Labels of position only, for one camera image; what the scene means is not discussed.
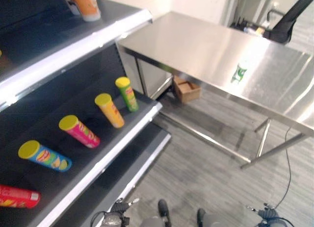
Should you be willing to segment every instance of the black cable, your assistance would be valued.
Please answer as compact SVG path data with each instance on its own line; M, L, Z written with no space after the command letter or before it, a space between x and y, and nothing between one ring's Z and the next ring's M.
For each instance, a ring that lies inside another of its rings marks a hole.
M103 213L103 215L106 214L105 211L96 212L96 213L93 215L93 217L92 217L92 219L91 219L91 221L90 221L90 227L93 227L93 224L94 224L95 219L96 219L96 218L99 216L99 214L101 214L101 213Z
M286 218L282 218L282 217L272 217L272 218L269 218L269 219L267 219L267 220L268 220L268 221L271 221L271 220L277 220L277 219L287 221L292 227L294 227L294 225L293 225L289 220L287 220Z
M288 132L290 131L290 127L289 129L287 130L286 132L286 135L285 135L285 142L287 141L287 135L288 135ZM290 166L290 160L289 160L289 154L288 154L288 150L286 149L286 156L287 156L287 162L288 162L288 168L289 168L289 182L288 182L288 186L287 186L287 189L286 189L286 192L283 196L283 198L279 201L279 203L275 206L275 209L281 204L281 202L285 199L287 193L288 193L288 190L290 188L290 183L291 183L291 166Z

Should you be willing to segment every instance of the pink pringles can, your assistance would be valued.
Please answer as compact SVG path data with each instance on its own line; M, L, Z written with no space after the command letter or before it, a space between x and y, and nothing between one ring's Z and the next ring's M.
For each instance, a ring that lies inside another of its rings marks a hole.
M67 115L62 118L59 122L59 128L91 149L97 147L100 143L100 139L75 115Z

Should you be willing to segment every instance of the red pringles can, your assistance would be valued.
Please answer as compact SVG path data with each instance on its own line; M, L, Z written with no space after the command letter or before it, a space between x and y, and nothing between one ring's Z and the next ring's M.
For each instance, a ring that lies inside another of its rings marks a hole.
M0 206L33 208L40 200L40 193L0 184Z
M89 148L95 148L100 143L100 139L75 115L68 115L62 118L59 122L59 128Z

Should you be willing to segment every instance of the small green bottle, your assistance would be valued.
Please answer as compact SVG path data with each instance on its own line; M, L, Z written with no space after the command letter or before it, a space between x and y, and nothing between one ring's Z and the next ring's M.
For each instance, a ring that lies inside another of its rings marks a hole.
M233 75L231 82L234 82L234 81L238 83L241 82L246 71L247 71L247 62L243 61L243 62L238 63L235 74Z
M135 112L138 110L138 104L134 95L134 91L131 87L130 79L125 76L116 79L116 86L119 88L120 93L127 104L129 111Z

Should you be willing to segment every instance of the black shoe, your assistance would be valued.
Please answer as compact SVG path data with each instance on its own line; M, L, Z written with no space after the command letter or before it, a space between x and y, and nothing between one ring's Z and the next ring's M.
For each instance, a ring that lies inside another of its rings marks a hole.
M160 217L163 219L165 223L165 227L171 227L171 221L169 217L169 209L166 201L164 199L160 199L158 202L158 211Z
M205 210L200 208L197 210L197 225L198 227L203 227L203 218L205 215Z

